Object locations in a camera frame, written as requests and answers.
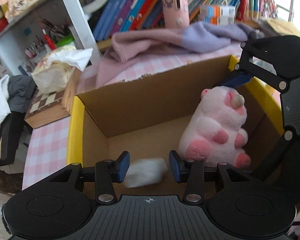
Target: pink checkered tablecloth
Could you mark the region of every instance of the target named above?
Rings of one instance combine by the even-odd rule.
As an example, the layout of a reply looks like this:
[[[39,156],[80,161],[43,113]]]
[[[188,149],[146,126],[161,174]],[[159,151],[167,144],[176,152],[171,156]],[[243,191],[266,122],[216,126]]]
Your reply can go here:
[[[107,84],[131,81],[145,74],[155,74],[186,65],[191,62],[207,60],[227,55],[240,55],[240,43],[206,54],[187,54],[170,56],[149,56],[121,72]],[[81,74],[77,94],[95,88],[97,69],[87,67]],[[48,175],[66,166],[67,138],[70,117],[33,130],[23,176],[25,189]]]

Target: plush toy paw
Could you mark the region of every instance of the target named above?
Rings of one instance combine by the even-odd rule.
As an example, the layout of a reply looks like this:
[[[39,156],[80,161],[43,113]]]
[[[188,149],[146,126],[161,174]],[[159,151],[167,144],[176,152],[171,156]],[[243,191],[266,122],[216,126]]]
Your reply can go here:
[[[239,169],[247,168],[251,163],[251,159],[249,155],[245,153],[244,150],[242,150],[235,161],[235,167]]]
[[[210,145],[205,140],[192,141],[186,150],[187,161],[205,161],[210,156]]]
[[[215,134],[215,136],[213,136],[212,139],[218,144],[225,144],[229,139],[229,135],[225,132],[225,130],[221,129]]]
[[[242,134],[238,133],[237,137],[234,141],[234,148],[239,149],[242,148],[246,144],[245,139]]]

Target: black chair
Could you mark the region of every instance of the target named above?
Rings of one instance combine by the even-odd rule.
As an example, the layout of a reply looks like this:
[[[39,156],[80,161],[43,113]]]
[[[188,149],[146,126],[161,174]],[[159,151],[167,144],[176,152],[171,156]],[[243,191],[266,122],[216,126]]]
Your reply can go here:
[[[24,120],[25,113],[12,111],[1,124],[0,139],[1,142],[1,158],[0,166],[10,165],[14,163],[16,151],[19,147],[19,141],[23,127],[26,126],[29,133],[32,134],[32,127]]]

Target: small box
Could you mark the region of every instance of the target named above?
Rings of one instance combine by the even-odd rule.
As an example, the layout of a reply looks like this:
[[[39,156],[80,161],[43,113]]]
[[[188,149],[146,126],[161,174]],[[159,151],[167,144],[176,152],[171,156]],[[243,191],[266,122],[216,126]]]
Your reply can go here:
[[[234,6],[219,6],[219,5],[201,5],[200,15],[202,17],[235,17]]]
[[[211,23],[214,25],[229,25],[234,23],[234,16],[220,16],[220,17],[204,17],[202,18],[201,15],[198,16],[198,19],[204,21],[206,23]]]

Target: chessboard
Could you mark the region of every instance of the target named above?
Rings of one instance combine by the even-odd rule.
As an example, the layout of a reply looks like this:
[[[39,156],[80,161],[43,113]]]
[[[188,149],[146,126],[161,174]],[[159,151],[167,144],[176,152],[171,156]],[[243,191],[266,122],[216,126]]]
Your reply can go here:
[[[36,89],[34,97],[31,101],[30,108],[28,110],[29,116],[36,114],[37,111],[44,111],[45,109],[52,107],[62,100],[65,90],[61,92],[54,92],[50,94],[43,94],[40,90]]]
[[[36,129],[70,116],[80,73],[78,69],[74,71],[65,90],[43,94],[36,89],[25,117],[32,128]]]

